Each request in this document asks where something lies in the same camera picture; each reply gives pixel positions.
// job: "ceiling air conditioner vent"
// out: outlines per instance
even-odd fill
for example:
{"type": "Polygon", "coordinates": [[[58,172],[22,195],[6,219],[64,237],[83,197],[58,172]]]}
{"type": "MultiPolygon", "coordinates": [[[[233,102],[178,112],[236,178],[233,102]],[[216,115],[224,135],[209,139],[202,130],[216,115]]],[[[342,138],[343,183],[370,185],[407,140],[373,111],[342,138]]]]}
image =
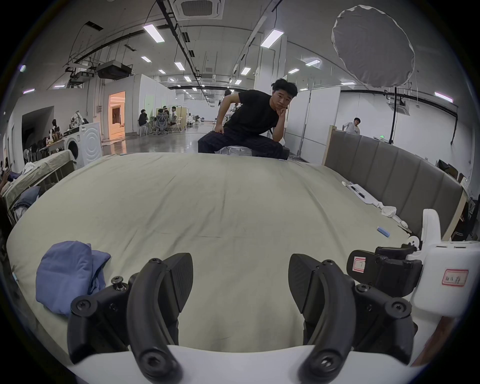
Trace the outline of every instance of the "ceiling air conditioner vent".
{"type": "Polygon", "coordinates": [[[223,17],[225,0],[174,0],[173,13],[177,20],[216,19],[223,17]]]}

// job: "doorway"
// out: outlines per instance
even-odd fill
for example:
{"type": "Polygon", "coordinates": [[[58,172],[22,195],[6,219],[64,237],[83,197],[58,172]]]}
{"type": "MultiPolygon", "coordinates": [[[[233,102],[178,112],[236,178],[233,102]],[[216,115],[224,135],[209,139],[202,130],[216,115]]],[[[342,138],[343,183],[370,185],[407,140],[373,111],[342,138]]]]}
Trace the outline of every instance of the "doorway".
{"type": "Polygon", "coordinates": [[[46,138],[50,129],[53,128],[53,119],[53,106],[36,109],[22,115],[22,153],[24,162],[40,160],[42,154],[38,149],[46,145],[46,138]]]}
{"type": "Polygon", "coordinates": [[[108,96],[108,139],[125,137],[125,91],[108,96]]]}

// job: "folded blue cloth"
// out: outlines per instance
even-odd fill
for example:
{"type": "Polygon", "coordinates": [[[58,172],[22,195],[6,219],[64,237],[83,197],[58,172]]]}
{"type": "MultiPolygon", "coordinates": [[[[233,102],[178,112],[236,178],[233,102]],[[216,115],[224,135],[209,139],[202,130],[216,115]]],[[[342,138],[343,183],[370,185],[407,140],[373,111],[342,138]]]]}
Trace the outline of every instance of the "folded blue cloth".
{"type": "Polygon", "coordinates": [[[79,241],[52,245],[36,270],[36,300],[69,316],[73,299],[105,288],[103,267],[109,259],[108,253],[79,241]]]}

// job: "gray upholstered headboard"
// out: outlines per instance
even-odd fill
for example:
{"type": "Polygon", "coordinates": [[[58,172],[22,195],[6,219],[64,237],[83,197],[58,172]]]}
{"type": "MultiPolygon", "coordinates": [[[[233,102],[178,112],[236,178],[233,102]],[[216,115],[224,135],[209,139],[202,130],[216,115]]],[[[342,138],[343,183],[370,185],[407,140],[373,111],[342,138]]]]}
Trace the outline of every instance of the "gray upholstered headboard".
{"type": "Polygon", "coordinates": [[[440,218],[447,240],[460,218],[467,195],[450,175],[401,148],[331,129],[324,165],[358,184],[396,214],[420,236],[423,210],[432,208],[440,218]]]}

